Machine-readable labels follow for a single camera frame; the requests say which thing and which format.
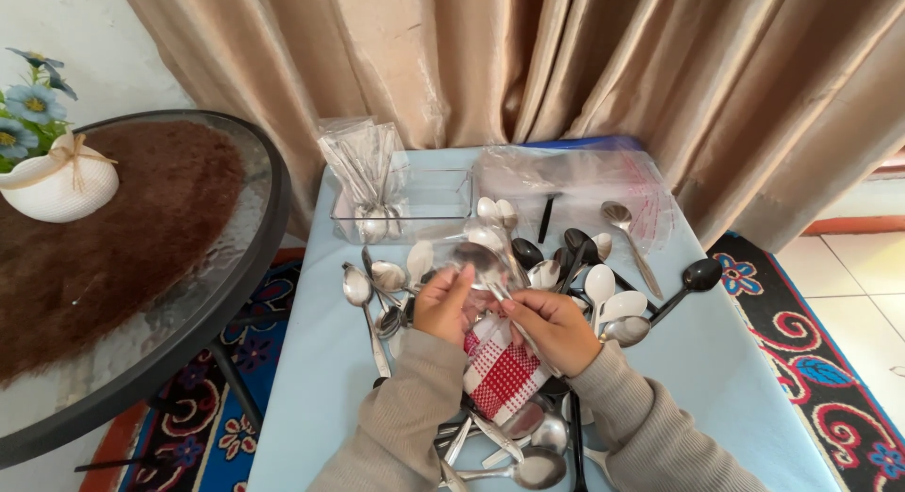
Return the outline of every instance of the person's left hand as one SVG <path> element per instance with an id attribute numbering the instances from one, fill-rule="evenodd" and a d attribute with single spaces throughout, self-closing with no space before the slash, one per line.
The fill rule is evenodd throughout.
<path id="1" fill-rule="evenodd" d="M 414 299 L 414 329 L 462 348 L 465 332 L 478 313 L 477 307 L 466 305 L 473 282 L 470 264 L 458 274 L 451 267 L 437 271 Z"/>

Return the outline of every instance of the black table frame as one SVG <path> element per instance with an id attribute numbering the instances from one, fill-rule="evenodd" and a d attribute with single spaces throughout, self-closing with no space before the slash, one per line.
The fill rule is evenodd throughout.
<path id="1" fill-rule="evenodd" d="M 261 225 L 245 254 L 239 259 L 239 264 L 223 281 L 220 288 L 163 344 L 96 392 L 47 418 L 0 438 L 0 469 L 34 459 L 79 439 L 137 402 L 156 394 L 161 384 L 179 371 L 200 350 L 209 347 L 221 329 L 230 324 L 248 299 L 248 295 L 261 282 L 280 248 L 291 206 L 291 185 L 286 164 L 280 153 L 267 134 L 257 125 L 218 112 L 174 110 L 125 115 L 90 124 L 74 132 L 90 131 L 108 124 L 124 123 L 131 119 L 155 115 L 220 117 L 241 124 L 261 141 L 272 167 L 271 193 Z"/>

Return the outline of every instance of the red and white checkered cloth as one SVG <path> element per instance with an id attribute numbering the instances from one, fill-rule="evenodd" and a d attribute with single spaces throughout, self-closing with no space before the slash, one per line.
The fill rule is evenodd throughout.
<path id="1" fill-rule="evenodd" d="M 550 371 L 524 346 L 512 345 L 508 323 L 492 314 L 465 336 L 471 365 L 465 371 L 465 392 L 478 411 L 503 425 L 550 378 Z"/>

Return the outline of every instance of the satin curtain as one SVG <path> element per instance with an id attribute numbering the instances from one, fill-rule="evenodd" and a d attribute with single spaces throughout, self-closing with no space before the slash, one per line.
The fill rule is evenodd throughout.
<path id="1" fill-rule="evenodd" d="M 129 0 L 200 107 L 264 128 L 307 234 L 319 117 L 413 149 L 628 133 L 701 243 L 778 250 L 905 144 L 905 0 Z"/>

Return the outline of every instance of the white tile floor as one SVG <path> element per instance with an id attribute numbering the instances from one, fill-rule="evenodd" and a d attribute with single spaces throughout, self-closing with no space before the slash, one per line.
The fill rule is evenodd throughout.
<path id="1" fill-rule="evenodd" d="M 776 259 L 905 431 L 905 232 L 798 238 Z"/>

